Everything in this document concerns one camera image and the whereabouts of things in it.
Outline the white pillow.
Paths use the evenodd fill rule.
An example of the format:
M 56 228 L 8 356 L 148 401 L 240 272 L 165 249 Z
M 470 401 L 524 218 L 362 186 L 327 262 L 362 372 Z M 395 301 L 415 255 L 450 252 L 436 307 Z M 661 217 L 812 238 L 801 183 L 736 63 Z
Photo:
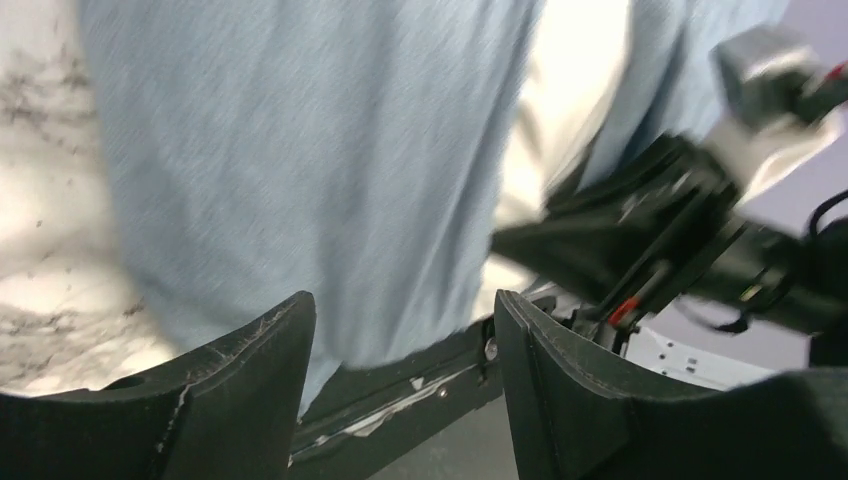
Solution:
M 493 231 L 541 220 L 609 114 L 631 51 L 627 0 L 543 3 L 503 148 Z

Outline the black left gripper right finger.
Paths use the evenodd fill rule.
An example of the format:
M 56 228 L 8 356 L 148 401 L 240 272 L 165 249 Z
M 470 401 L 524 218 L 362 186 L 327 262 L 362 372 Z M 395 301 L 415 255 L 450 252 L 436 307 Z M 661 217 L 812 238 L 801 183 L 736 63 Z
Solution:
M 779 374 L 713 391 L 631 363 L 520 294 L 495 300 L 523 479 L 843 479 L 847 373 Z

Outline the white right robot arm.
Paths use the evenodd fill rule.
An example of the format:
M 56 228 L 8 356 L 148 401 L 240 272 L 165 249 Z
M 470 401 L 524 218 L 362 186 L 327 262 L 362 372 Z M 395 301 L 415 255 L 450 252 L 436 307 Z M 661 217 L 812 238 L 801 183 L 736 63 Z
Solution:
M 493 236 L 492 250 L 582 301 L 574 332 L 644 368 L 724 390 L 766 370 L 679 344 L 641 326 L 691 295 L 734 310 L 728 323 L 689 312 L 710 331 L 738 335 L 767 320 L 809 335 L 811 366 L 847 362 L 847 222 L 800 238 L 743 218 L 740 190 L 706 149 L 659 137 L 632 165 L 575 195 L 556 194 L 546 217 Z

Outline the blue pillowcase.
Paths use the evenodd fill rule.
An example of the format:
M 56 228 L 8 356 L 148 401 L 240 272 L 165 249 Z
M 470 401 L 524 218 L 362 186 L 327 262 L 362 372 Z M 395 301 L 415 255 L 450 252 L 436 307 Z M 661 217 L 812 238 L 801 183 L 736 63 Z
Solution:
M 401 360 L 532 284 L 489 238 L 544 2 L 79 2 L 121 251 L 166 337 L 191 350 L 311 292 L 307 410 L 340 367 Z M 609 114 L 547 201 L 665 130 L 705 135 L 710 50 L 787 7 L 631 2 Z

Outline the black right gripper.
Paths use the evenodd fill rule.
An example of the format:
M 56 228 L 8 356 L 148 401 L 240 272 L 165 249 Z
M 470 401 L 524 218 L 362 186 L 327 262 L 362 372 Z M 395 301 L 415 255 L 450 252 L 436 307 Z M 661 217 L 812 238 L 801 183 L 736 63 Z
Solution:
M 685 294 L 807 335 L 847 320 L 847 297 L 829 290 L 813 237 L 798 239 L 732 210 L 737 189 L 706 150 L 662 135 L 636 160 L 572 196 L 538 222 L 495 233 L 492 252 L 566 291 L 602 304 L 631 333 L 648 313 Z

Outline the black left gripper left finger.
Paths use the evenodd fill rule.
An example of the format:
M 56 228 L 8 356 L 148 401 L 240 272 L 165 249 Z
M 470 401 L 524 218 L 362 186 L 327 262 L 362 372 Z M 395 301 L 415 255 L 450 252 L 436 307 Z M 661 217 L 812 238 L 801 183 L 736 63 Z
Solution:
M 298 292 L 99 391 L 1 398 L 5 479 L 282 479 L 315 329 Z

